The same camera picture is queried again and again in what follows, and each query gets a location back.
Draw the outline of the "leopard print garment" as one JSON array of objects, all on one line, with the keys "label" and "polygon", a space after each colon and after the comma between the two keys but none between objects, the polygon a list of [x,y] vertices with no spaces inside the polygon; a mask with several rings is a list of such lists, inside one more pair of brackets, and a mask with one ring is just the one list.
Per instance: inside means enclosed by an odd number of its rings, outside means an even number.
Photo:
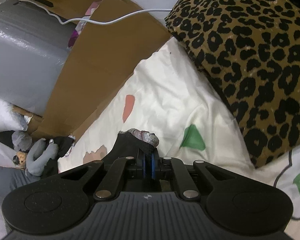
[{"label": "leopard print garment", "polygon": [[300,0],[178,0],[168,31],[267,165],[300,145]]}]

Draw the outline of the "white plastic bag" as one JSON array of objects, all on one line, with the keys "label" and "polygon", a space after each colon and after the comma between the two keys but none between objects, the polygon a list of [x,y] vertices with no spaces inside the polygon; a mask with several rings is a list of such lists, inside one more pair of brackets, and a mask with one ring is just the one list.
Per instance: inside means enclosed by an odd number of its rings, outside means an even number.
[{"label": "white plastic bag", "polygon": [[0,98],[0,132],[27,131],[28,125],[23,115],[13,110],[13,105]]}]

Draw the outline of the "brown cardboard sheet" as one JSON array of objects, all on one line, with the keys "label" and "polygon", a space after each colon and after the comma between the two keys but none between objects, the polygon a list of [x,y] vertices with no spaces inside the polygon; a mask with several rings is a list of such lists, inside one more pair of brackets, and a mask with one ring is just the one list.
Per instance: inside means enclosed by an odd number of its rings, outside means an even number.
[{"label": "brown cardboard sheet", "polygon": [[34,138],[74,135],[97,118],[136,65],[169,38],[150,14],[131,0],[19,0],[55,17],[61,25],[75,24],[70,50],[43,115],[33,114]]}]

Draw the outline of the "black knit garment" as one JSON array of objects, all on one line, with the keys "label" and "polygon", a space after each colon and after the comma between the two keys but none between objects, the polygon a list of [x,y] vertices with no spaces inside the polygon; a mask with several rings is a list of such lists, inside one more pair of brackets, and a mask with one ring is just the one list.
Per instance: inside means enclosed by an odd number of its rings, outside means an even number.
[{"label": "black knit garment", "polygon": [[131,128],[117,134],[113,148],[102,160],[110,165],[118,158],[134,157],[137,159],[139,151],[145,155],[158,155],[158,145],[159,139],[154,133]]}]

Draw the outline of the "grey plush toy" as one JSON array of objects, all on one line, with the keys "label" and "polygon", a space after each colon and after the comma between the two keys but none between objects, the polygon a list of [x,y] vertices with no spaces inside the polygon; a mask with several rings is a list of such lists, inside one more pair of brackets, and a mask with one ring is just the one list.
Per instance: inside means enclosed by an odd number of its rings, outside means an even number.
[{"label": "grey plush toy", "polygon": [[44,167],[50,159],[55,159],[58,153],[58,145],[51,139],[39,139],[31,147],[28,153],[17,152],[13,157],[13,163],[33,176],[40,177],[44,172]]}]

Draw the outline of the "grey plastic wrapped bundle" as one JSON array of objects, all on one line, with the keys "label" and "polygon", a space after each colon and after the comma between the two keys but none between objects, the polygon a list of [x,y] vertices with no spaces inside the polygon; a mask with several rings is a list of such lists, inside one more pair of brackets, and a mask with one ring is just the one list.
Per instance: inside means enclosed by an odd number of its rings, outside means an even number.
[{"label": "grey plastic wrapped bundle", "polygon": [[29,2],[0,5],[0,98],[36,115],[47,102],[69,55],[75,24],[61,25]]}]

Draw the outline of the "white cartoon bear bedsheet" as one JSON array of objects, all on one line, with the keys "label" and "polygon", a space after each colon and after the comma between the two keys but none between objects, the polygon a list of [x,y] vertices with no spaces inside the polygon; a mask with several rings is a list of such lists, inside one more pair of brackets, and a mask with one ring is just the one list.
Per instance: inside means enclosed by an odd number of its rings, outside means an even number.
[{"label": "white cartoon bear bedsheet", "polygon": [[278,159],[254,168],[236,120],[172,38],[141,61],[98,118],[77,136],[71,152],[58,161],[60,172],[101,159],[119,131],[154,133],[161,157],[185,164],[204,160],[284,191],[293,202],[286,234],[300,239],[300,145]]}]

